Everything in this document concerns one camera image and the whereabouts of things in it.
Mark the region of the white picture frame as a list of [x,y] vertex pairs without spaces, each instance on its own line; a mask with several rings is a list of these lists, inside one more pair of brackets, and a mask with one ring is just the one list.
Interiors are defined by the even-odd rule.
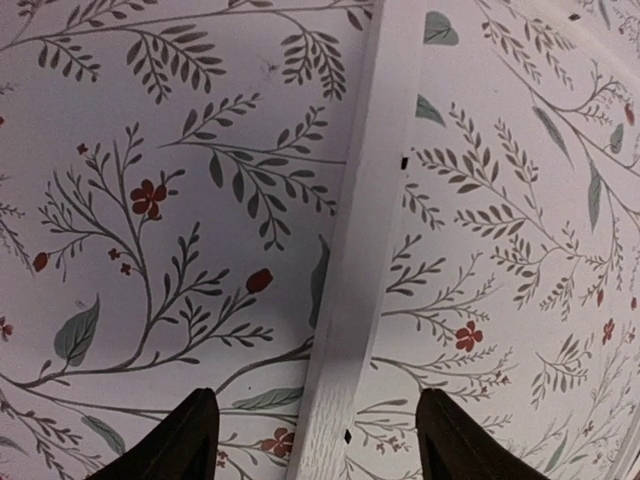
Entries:
[[353,139],[289,477],[423,479],[437,388],[637,478],[638,3],[379,1]]

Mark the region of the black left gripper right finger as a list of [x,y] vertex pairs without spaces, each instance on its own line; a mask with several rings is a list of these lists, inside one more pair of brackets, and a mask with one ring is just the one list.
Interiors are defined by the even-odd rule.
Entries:
[[416,431],[427,480],[546,479],[503,448],[441,389],[421,392]]

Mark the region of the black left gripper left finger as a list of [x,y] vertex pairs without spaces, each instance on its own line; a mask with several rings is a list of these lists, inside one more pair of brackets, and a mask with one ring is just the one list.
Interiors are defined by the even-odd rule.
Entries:
[[213,480],[220,413],[214,391],[193,390],[131,450],[90,480]]

